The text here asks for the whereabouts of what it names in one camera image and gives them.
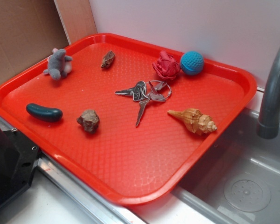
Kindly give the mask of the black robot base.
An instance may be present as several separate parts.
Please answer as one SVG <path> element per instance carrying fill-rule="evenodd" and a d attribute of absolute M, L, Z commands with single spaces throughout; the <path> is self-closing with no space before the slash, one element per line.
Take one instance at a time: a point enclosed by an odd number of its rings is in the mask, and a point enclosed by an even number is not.
<path fill-rule="evenodd" d="M 39 154 L 21 131 L 0 129 L 0 209 L 30 188 Z"/>

